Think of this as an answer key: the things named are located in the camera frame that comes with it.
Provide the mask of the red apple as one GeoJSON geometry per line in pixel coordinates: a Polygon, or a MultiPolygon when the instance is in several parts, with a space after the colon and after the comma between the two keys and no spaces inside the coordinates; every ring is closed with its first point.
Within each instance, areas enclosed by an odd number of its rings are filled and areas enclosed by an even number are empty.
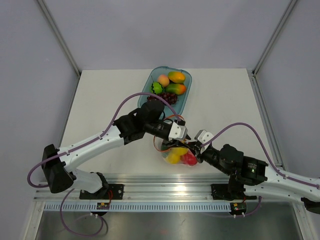
{"type": "Polygon", "coordinates": [[[188,166],[195,166],[198,163],[197,158],[190,152],[182,155],[180,159],[183,164],[188,166]]]}

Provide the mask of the yellow lemon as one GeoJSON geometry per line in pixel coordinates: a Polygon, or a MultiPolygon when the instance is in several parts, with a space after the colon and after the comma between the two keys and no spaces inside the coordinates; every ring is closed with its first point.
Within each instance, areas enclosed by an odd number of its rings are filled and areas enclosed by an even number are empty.
{"type": "Polygon", "coordinates": [[[184,147],[173,147],[171,149],[171,153],[173,155],[177,155],[177,156],[183,156],[183,155],[187,154],[188,151],[189,150],[187,148],[184,148],[184,147]]]}
{"type": "Polygon", "coordinates": [[[177,155],[177,154],[174,154],[174,153],[170,153],[170,154],[166,157],[166,161],[167,161],[169,164],[176,165],[176,164],[179,164],[179,163],[180,163],[180,161],[181,161],[181,156],[180,156],[180,155],[177,155]]]}

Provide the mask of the clear zip top bag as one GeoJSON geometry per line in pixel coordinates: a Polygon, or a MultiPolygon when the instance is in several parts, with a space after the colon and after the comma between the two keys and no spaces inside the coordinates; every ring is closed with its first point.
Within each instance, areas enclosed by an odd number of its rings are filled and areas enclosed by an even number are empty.
{"type": "Polygon", "coordinates": [[[167,146],[166,141],[160,137],[153,137],[153,146],[161,154],[166,163],[177,166],[193,167],[198,164],[194,154],[185,146],[167,146]]]}

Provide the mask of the yellow lemon front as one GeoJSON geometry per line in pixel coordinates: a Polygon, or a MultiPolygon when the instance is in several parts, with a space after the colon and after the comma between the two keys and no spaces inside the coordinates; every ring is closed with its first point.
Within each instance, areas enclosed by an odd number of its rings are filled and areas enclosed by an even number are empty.
{"type": "Polygon", "coordinates": [[[174,153],[170,153],[170,154],[166,157],[166,161],[167,161],[169,164],[176,165],[176,164],[179,164],[179,163],[180,163],[180,161],[181,161],[181,156],[180,156],[180,155],[177,155],[177,154],[174,154],[174,153]]]}

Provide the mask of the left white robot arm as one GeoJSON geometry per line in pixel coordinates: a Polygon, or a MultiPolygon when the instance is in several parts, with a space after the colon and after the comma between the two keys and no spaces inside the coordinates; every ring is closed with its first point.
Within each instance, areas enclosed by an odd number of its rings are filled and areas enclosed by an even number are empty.
{"type": "Polygon", "coordinates": [[[41,168],[50,192],[77,189],[93,199],[103,199],[110,190],[103,174],[79,170],[78,166],[108,150],[140,140],[145,133],[168,139],[171,127],[160,119],[164,109],[163,102],[152,100],[115,120],[105,133],[61,149],[52,144],[46,146],[41,168]]]}

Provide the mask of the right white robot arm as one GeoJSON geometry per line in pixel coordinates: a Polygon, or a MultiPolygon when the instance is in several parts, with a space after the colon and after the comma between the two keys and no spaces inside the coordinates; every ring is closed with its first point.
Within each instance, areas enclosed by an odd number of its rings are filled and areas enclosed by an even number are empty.
{"type": "Polygon", "coordinates": [[[274,170],[267,162],[245,156],[225,144],[220,150],[211,144],[201,147],[199,141],[188,143],[199,163],[206,162],[229,177],[228,184],[212,188],[213,199],[235,201],[255,197],[296,202],[311,213],[320,212],[320,180],[290,176],[274,170]]]}

